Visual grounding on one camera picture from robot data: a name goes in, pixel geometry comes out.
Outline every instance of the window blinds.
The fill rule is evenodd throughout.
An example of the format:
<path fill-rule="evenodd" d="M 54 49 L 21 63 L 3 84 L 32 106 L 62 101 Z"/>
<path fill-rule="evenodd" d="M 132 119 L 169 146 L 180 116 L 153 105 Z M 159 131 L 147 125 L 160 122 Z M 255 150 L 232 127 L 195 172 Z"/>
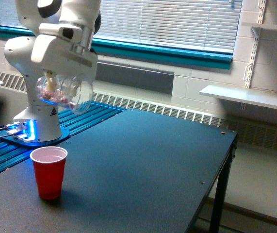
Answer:
<path fill-rule="evenodd" d="M 102 0 L 95 38 L 233 53 L 242 0 Z M 0 25 L 20 27 L 14 0 L 0 0 Z"/>
<path fill-rule="evenodd" d="M 0 26 L 23 28 L 17 18 L 15 0 L 0 0 Z"/>

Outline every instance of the blue led light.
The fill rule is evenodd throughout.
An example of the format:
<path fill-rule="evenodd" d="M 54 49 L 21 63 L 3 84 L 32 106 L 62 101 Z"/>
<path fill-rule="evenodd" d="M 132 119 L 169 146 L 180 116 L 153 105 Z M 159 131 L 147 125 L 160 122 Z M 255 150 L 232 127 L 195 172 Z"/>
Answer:
<path fill-rule="evenodd" d="M 31 141 L 35 140 L 36 139 L 36 133 L 35 133 L 35 123 L 34 123 L 34 121 L 30 120 L 28 126 L 29 126 L 28 139 L 31 140 Z"/>

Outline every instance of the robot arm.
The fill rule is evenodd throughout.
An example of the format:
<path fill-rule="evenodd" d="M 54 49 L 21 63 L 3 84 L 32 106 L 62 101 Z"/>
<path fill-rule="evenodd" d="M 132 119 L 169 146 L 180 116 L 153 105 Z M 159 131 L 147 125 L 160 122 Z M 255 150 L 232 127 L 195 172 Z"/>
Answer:
<path fill-rule="evenodd" d="M 6 59 L 27 86 L 28 107 L 14 122 L 28 126 L 18 138 L 53 141 L 62 135 L 55 105 L 81 114 L 91 102 L 97 55 L 90 46 L 100 27 L 100 0 L 15 1 L 20 22 L 36 35 L 10 39 L 5 46 Z"/>

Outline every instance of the shelf bracket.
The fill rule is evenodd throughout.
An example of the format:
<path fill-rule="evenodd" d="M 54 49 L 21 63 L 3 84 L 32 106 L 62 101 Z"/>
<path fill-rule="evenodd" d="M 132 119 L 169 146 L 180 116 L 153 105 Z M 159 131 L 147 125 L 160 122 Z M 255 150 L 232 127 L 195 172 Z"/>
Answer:
<path fill-rule="evenodd" d="M 260 11 L 259 11 L 259 16 L 258 16 L 257 23 L 263 23 L 265 6 L 266 6 L 266 0 L 259 0 L 258 1 L 258 7 L 259 7 Z M 253 71 L 254 71 L 254 67 L 255 67 L 255 60 L 256 60 L 256 57 L 257 57 L 257 50 L 258 50 L 260 34 L 261 34 L 261 28 L 251 27 L 251 30 L 254 33 L 254 43 L 253 43 L 253 49 L 251 51 L 249 63 L 246 66 L 245 72 L 244 72 L 244 81 L 245 81 L 244 88 L 247 88 L 247 89 L 251 88 L 251 79 L 253 77 Z M 246 109 L 246 104 L 241 103 L 240 109 L 245 110 Z"/>

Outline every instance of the red solo cup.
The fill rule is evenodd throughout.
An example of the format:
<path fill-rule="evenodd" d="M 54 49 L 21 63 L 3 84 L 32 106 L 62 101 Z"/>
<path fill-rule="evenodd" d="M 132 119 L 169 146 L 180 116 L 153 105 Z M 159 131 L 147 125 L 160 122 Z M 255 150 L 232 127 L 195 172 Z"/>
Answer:
<path fill-rule="evenodd" d="M 67 151 L 42 147 L 31 153 L 39 197 L 53 200 L 61 195 Z"/>

